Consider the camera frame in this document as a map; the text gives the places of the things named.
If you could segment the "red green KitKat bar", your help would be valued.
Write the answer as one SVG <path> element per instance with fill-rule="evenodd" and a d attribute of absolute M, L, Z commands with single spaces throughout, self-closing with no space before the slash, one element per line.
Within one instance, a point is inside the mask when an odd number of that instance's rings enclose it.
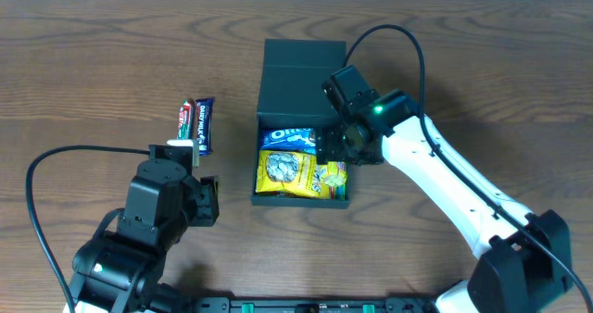
<path fill-rule="evenodd" d="M 192 139 L 195 110 L 196 101 L 194 99 L 187 98 L 183 101 L 183 104 L 179 110 L 177 131 L 178 139 Z"/>

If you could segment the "black box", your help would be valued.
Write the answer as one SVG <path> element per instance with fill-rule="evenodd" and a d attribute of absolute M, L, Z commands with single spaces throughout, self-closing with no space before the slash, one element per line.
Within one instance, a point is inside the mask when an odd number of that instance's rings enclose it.
<path fill-rule="evenodd" d="M 341 69 L 345 55 L 343 41 L 265 41 L 254 171 L 259 166 L 261 136 L 267 130 L 312 128 L 314 145 L 322 146 L 322 132 L 339 122 L 322 83 Z"/>

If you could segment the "blue Dairy Milk bar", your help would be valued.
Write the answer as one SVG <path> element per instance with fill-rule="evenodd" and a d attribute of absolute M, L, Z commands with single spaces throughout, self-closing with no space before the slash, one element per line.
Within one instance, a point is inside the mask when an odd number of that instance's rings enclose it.
<path fill-rule="evenodd" d="M 209 156 L 211 147 L 211 123 L 215 99 L 212 97 L 196 100 L 196 135 L 199 155 Z"/>

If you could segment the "blue Oreo cookie pack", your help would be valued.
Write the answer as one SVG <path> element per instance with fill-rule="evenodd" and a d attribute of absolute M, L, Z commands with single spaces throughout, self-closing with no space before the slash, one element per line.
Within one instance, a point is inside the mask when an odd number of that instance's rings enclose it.
<path fill-rule="evenodd" d="M 265 130 L 259 139 L 259 149 L 315 155 L 315 131 L 312 128 Z"/>

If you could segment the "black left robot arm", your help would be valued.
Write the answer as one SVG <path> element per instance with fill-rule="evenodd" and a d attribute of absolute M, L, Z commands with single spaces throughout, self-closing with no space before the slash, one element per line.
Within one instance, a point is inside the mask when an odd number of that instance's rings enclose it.
<path fill-rule="evenodd" d="M 169 250 L 190 227 L 220 215 L 219 178 L 198 179 L 169 159 L 142 162 L 122 210 L 107 213 L 72 261 L 77 312 L 137 312 L 163 302 L 159 282 Z"/>

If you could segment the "yellow Hacks candy bag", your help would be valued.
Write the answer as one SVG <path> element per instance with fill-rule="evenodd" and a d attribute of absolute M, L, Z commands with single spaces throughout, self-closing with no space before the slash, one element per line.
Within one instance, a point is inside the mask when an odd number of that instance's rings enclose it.
<path fill-rule="evenodd" d="M 330 188 L 321 183 L 316 157 L 291 151 L 259 152 L 255 192 L 319 199 L 331 197 Z"/>

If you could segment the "Haribo worms candy bag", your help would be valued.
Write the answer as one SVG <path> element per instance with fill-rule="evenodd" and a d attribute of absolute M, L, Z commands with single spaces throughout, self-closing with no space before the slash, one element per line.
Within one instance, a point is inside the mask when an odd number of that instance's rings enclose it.
<path fill-rule="evenodd" d="M 305 183 L 300 185 L 296 183 L 285 185 L 279 194 L 291 197 L 345 200 L 347 183 L 336 188 L 323 184 L 320 179 L 319 166 L 320 165 L 316 166 L 311 179 L 307 179 Z"/>

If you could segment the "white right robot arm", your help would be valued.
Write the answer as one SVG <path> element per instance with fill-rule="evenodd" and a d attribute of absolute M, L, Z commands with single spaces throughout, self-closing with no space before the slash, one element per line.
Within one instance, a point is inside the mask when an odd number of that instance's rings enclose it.
<path fill-rule="evenodd" d="M 539 312 L 581 284 L 569 229 L 537 216 L 488 181 L 407 94 L 351 98 L 327 86 L 339 122 L 319 134 L 317 155 L 356 165 L 387 162 L 414 181 L 459 230 L 477 259 L 472 276 L 434 301 L 436 312 Z"/>

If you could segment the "yellow plastic jar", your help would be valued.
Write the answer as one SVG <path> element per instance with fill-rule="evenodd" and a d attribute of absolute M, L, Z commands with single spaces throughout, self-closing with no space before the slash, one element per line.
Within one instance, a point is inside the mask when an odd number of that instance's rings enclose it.
<path fill-rule="evenodd" d="M 321 182 L 329 187 L 340 187 L 347 182 L 347 165 L 341 161 L 330 161 L 319 166 Z"/>

